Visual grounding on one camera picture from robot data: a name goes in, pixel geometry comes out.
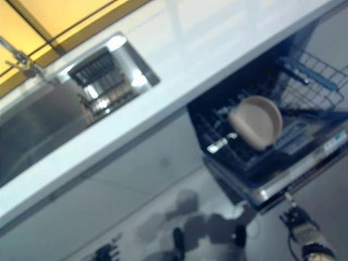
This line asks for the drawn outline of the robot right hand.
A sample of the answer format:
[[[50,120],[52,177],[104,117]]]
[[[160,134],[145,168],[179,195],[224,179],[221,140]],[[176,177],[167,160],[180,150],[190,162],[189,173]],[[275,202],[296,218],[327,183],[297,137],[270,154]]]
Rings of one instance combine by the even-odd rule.
[[[289,192],[284,193],[290,208],[279,216],[286,226],[290,238],[296,243],[305,243],[320,230],[319,225],[300,207]]]

